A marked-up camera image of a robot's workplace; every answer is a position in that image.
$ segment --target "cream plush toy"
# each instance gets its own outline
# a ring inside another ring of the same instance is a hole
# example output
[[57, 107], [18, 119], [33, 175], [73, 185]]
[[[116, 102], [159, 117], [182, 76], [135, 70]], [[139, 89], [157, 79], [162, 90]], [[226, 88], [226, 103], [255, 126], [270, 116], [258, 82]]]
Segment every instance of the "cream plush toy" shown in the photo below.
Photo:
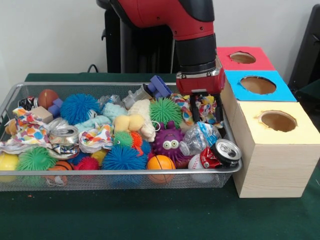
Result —
[[154, 142], [156, 129], [150, 119], [150, 101], [148, 99], [136, 101], [128, 111], [128, 116], [139, 114], [143, 117], [144, 123], [140, 133], [148, 142]]

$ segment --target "circular hole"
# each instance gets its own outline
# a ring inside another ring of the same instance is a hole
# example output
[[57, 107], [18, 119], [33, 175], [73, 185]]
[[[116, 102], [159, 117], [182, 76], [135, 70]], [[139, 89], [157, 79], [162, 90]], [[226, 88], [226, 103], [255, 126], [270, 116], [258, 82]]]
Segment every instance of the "circular hole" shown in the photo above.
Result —
[[232, 61], [239, 64], [253, 64], [256, 62], [256, 58], [250, 53], [237, 51], [230, 55]]
[[297, 126], [296, 120], [283, 111], [265, 112], [261, 117], [261, 121], [269, 128], [285, 133], [292, 131]]
[[269, 79], [261, 76], [246, 76], [241, 79], [242, 86], [255, 94], [272, 94], [276, 91], [276, 85]]

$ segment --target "wooden block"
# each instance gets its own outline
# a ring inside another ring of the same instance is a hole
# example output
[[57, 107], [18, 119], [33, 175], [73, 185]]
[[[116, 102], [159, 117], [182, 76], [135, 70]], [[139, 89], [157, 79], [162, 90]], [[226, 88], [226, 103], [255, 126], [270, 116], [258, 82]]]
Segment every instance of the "wooden block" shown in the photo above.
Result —
[[217, 55], [224, 70], [274, 71], [275, 67], [260, 47], [218, 47]]
[[32, 108], [30, 112], [42, 118], [42, 122], [44, 122], [45, 124], [48, 124], [54, 120], [54, 117], [52, 116], [52, 114], [48, 110], [46, 110], [43, 106]]
[[301, 197], [320, 157], [320, 134], [298, 102], [239, 101], [232, 131], [243, 168], [240, 198]]
[[225, 71], [225, 76], [221, 100], [231, 126], [238, 101], [297, 101], [277, 71]]

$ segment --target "googly eye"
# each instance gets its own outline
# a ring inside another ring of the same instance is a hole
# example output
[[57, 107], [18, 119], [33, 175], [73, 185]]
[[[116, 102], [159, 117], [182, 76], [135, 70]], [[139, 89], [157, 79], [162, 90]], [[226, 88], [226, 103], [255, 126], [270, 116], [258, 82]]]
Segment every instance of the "googly eye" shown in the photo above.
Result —
[[171, 148], [177, 149], [179, 147], [179, 142], [177, 140], [171, 141]]
[[171, 142], [170, 142], [170, 141], [164, 141], [163, 144], [162, 144], [162, 147], [163, 147], [165, 150], [171, 149]]

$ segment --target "green spiky ball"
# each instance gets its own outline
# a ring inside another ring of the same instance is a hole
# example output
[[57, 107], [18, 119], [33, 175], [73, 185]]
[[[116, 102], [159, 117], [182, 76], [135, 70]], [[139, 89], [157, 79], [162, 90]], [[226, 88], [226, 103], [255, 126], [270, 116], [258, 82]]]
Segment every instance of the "green spiky ball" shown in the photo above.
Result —
[[113, 145], [114, 146], [120, 145], [121, 147], [131, 148], [133, 143], [134, 143], [134, 140], [128, 132], [119, 131], [114, 135], [114, 138], [113, 138]]
[[175, 127], [180, 128], [182, 113], [177, 104], [168, 98], [159, 98], [150, 104], [150, 118], [152, 121], [164, 123], [174, 121]]
[[45, 171], [52, 168], [57, 160], [44, 147], [35, 147], [19, 155], [18, 171]]

